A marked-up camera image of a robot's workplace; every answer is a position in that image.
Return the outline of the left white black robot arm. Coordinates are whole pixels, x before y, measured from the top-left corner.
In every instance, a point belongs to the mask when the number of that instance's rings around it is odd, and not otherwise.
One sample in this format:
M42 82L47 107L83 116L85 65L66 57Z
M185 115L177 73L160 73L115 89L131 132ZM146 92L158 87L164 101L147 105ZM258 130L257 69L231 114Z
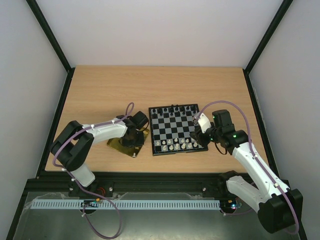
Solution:
M71 121L50 146L50 152L82 187L88 187L95 175L85 160L91 147L107 141L107 145L130 157L136 157L145 143L149 119L139 111L135 115L119 115L98 124Z

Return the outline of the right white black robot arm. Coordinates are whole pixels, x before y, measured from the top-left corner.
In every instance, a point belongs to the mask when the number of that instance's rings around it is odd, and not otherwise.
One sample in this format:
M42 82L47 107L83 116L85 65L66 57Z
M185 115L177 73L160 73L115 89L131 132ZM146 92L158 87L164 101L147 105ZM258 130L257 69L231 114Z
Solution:
M190 136L206 147L220 144L247 171L253 183L248 183L234 170L223 173L218 191L224 195L236 195L257 213L263 228L269 233L295 226L299 232L303 196L298 189L290 189L261 158L248 133L236 130L231 115L226 110L212 113L211 122L204 113L197 113L194 122L198 127Z

